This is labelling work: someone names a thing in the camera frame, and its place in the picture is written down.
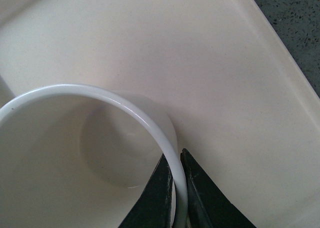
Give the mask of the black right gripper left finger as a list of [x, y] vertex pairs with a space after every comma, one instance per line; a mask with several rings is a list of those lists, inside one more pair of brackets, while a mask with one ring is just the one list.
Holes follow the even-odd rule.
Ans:
[[120, 228], [170, 228], [173, 177], [162, 155], [141, 196], [119, 225]]

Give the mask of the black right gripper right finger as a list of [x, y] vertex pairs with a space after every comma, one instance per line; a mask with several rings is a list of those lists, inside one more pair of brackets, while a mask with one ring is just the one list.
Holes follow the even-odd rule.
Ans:
[[192, 228], [254, 228], [184, 148], [180, 155], [187, 182], [188, 217]]

